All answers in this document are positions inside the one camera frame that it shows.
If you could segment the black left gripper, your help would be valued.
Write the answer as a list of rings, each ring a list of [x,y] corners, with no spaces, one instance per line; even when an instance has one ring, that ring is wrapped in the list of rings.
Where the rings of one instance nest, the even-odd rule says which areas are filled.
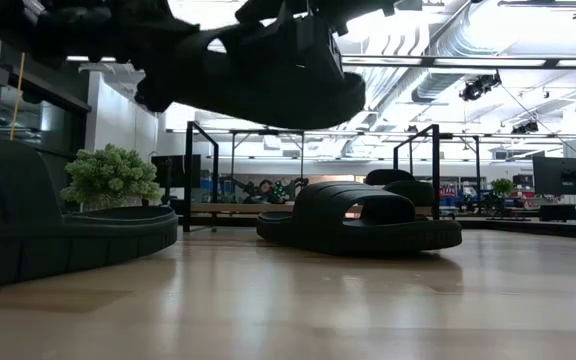
[[[69,56],[86,56],[91,62],[113,57],[148,68],[199,30],[175,17],[167,1],[49,1],[47,63],[57,68]]]

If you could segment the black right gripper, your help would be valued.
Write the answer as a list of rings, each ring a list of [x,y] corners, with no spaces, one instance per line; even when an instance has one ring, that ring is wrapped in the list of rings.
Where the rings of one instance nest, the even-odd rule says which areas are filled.
[[[316,16],[296,20],[301,65],[317,79],[343,79],[341,54],[331,28],[345,35],[348,21],[377,10],[391,16],[397,4],[398,0],[248,0],[235,18],[240,23],[276,18],[282,7],[292,14],[312,12]]]

